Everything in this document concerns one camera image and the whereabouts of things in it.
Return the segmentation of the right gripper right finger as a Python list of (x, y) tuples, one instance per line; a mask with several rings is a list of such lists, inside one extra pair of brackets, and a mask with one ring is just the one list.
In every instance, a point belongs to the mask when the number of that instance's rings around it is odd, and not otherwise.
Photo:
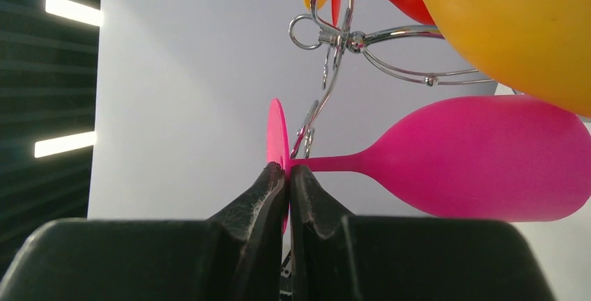
[(553, 300), (525, 238), (491, 220), (354, 215), (291, 170), (294, 300)]

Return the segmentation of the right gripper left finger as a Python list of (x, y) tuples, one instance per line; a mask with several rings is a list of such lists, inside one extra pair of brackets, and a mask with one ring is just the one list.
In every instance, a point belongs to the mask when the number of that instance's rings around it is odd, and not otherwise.
[(205, 220), (57, 219), (1, 280), (2, 300), (278, 300), (286, 174), (268, 164)]

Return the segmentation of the magenta wine glass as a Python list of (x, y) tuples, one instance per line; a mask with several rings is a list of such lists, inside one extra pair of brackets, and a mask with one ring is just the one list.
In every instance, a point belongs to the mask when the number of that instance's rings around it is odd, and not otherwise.
[(550, 222), (590, 199), (590, 133), (577, 115), (526, 95), (464, 96), (405, 116), (352, 155), (292, 158), (282, 104), (270, 103), (269, 162), (287, 173), (366, 175), (424, 213)]

